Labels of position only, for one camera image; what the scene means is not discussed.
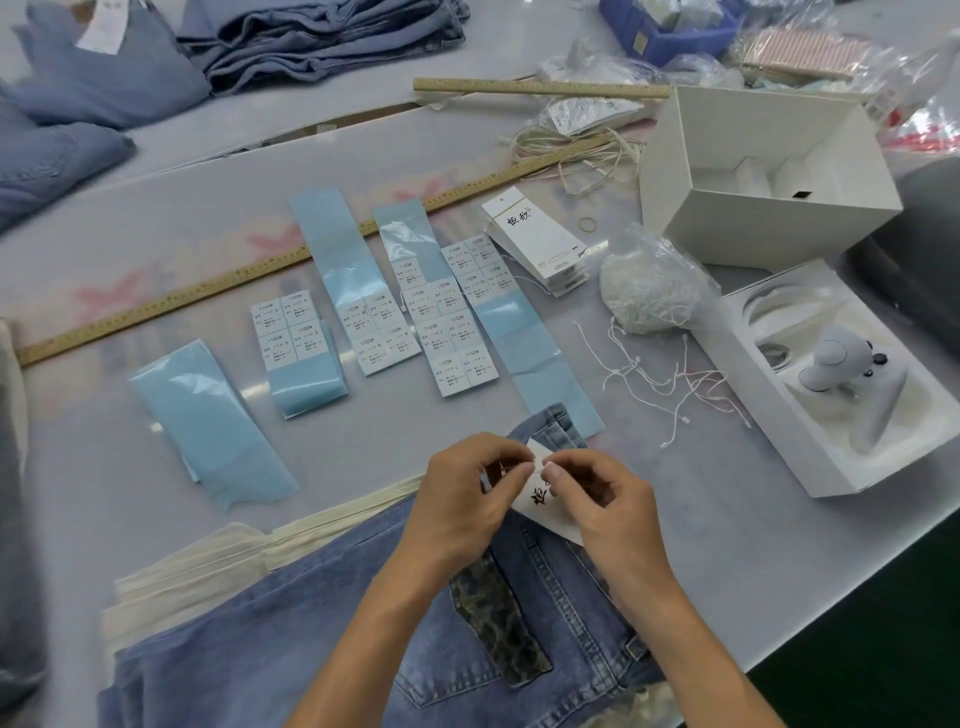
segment wooden ruler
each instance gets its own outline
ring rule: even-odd
[[[576,81],[498,81],[496,79],[434,79],[415,78],[415,91],[442,91],[444,93],[529,93],[535,96],[598,96],[608,99],[633,99],[644,101],[665,99],[670,96],[673,86],[639,84],[591,84]],[[752,93],[794,93],[803,96],[817,96],[824,99],[856,101],[861,104],[873,98],[873,94],[823,91],[809,93],[805,91],[770,91],[762,88]]]
[[[436,197],[423,200],[423,207],[427,212],[433,212],[451,205],[456,205],[463,200],[468,200],[471,197],[489,192],[497,187],[521,180],[535,172],[552,167],[564,159],[580,155],[583,152],[607,144],[610,141],[612,141],[612,137],[608,133],[598,133],[579,139],[563,149],[524,159],[502,172],[495,172],[479,180],[461,184],[459,187],[449,189]],[[377,226],[373,219],[364,220],[358,228],[364,237],[368,237],[377,232]],[[16,358],[19,360],[21,367],[38,364],[41,361],[51,359],[62,353],[70,352],[78,347],[97,341],[98,339],[106,338],[119,331],[144,324],[181,308],[186,308],[192,303],[213,298],[214,296],[229,291],[231,288],[237,288],[245,283],[266,278],[267,276],[307,260],[310,260],[310,251],[300,246],[295,250],[259,260],[250,265],[245,265],[243,268],[238,268],[235,271],[224,273],[221,276],[216,276],[212,279],[195,283],[194,285],[174,289],[158,299],[99,319],[92,324],[71,328],[65,333],[18,349]]]

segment person's left hand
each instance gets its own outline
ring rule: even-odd
[[[490,545],[534,472],[534,454],[516,440],[471,435],[430,458],[395,558],[438,592]],[[493,486],[484,493],[480,475]]]

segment forearm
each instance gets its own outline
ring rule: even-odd
[[[285,728],[380,725],[400,660],[436,593],[406,571],[394,554],[373,578]]]
[[[782,721],[677,586],[631,622],[690,728],[782,728]]]

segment hand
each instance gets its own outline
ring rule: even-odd
[[[438,592],[472,564],[534,472],[534,454],[516,440],[471,435],[430,458],[395,558]],[[493,488],[486,494],[480,475]]]
[[[592,449],[560,450],[544,462],[540,477],[580,525],[614,604],[639,629],[646,610],[680,589],[663,547],[653,487]]]

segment open box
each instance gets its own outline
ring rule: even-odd
[[[906,370],[891,406],[884,411],[881,403],[883,420],[868,419],[882,426],[865,449],[857,429],[890,391],[882,367],[862,379],[866,388],[856,398],[842,388],[814,392],[801,380],[828,325],[868,340],[873,352],[889,357],[884,367]],[[693,334],[814,497],[859,493],[960,434],[960,404],[823,260],[705,306]]]
[[[780,271],[902,210],[856,102],[680,86],[640,159],[643,225],[703,263]]]

